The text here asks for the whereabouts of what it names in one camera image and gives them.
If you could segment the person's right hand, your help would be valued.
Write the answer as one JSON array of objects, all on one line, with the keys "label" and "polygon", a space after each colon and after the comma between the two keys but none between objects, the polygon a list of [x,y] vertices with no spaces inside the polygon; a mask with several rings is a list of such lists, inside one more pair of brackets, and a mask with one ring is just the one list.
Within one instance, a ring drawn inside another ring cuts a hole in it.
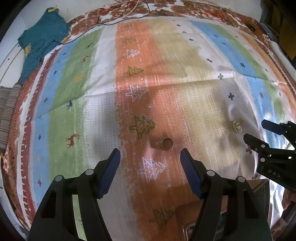
[{"label": "person's right hand", "polygon": [[285,189],[283,193],[283,199],[282,199],[283,209],[286,210],[291,204],[291,202],[296,202],[296,193],[291,192],[288,189]]}]

